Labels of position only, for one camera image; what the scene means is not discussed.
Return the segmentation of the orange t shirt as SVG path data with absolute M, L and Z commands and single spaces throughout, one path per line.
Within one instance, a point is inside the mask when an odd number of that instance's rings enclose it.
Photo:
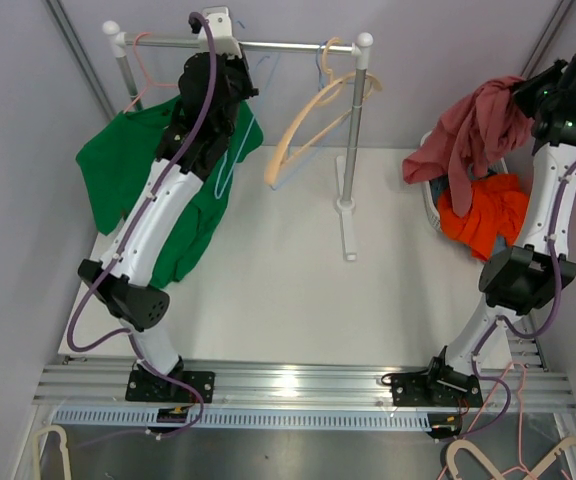
M 452 207 L 449 191 L 438 198 L 440 228 L 444 235 L 467 246 L 471 255 L 487 261 L 497 241 L 513 245 L 519 237 L 529 204 L 516 174 L 495 174 L 472 184 L 472 203 L 466 215 L 459 217 Z

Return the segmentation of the grey blue t shirt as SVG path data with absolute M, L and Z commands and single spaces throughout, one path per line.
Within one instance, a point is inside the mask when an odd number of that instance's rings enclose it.
M 515 185 L 509 174 L 493 174 L 473 181 L 469 211 L 459 216 L 453 207 L 448 187 L 436 200 L 441 232 L 450 240 L 469 248 L 471 255 L 482 262 L 507 244 L 508 231 L 504 196 Z

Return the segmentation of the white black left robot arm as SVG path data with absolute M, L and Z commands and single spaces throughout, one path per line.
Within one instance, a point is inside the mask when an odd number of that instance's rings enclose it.
M 150 283 L 157 259 L 183 211 L 225 163 L 241 107 L 258 95 L 244 55 L 199 53 L 184 66 L 180 96 L 163 130 L 149 177 L 113 250 L 85 260 L 78 274 L 122 325 L 148 389 L 162 401 L 184 387 L 183 360 L 160 322 L 168 294 Z

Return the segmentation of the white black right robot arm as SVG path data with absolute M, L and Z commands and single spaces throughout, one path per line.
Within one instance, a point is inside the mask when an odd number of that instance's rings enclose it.
M 480 373 L 493 339 L 510 330 L 534 309 L 550 306 L 545 333 L 557 315 L 563 289 L 576 277 L 569 260 L 568 226 L 576 196 L 576 54 L 557 60 L 512 90 L 513 100 L 533 119 L 533 184 L 518 239 L 484 265 L 482 294 L 459 336 L 432 358 L 417 380 L 392 383 L 402 404 L 406 394 L 423 406 L 479 407 Z

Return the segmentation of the beige plastic hanger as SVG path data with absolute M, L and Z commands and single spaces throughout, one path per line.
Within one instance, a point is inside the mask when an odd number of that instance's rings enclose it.
M 369 71 L 369 60 L 374 37 L 368 32 L 358 35 L 350 47 L 351 56 L 356 60 L 355 69 L 346 73 L 337 74 L 329 62 L 329 56 L 334 47 L 341 47 L 341 39 L 332 37 L 317 48 L 315 62 L 319 85 L 317 92 L 296 114 L 289 126 L 284 130 L 282 137 L 276 145 L 275 151 L 264 171 L 264 182 L 267 186 L 276 189 L 280 178 L 312 147 L 317 146 L 326 139 L 344 122 L 350 119 L 364 105 L 374 93 L 381 92 L 383 87 L 380 80 Z M 303 142 L 298 148 L 293 148 L 295 136 L 302 129 L 302 125 L 309 121 L 315 112 L 329 107 L 335 103 L 341 94 L 350 86 L 359 94 L 358 105 L 352 105 L 323 127 L 310 139 Z

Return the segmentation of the pink red t shirt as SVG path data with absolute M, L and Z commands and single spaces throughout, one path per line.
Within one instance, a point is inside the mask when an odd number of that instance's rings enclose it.
M 512 88 L 523 79 L 503 76 L 484 82 L 437 121 L 417 151 L 402 163 L 408 184 L 448 177 L 454 213 L 465 216 L 472 204 L 472 179 L 530 138 L 533 120 L 515 104 Z

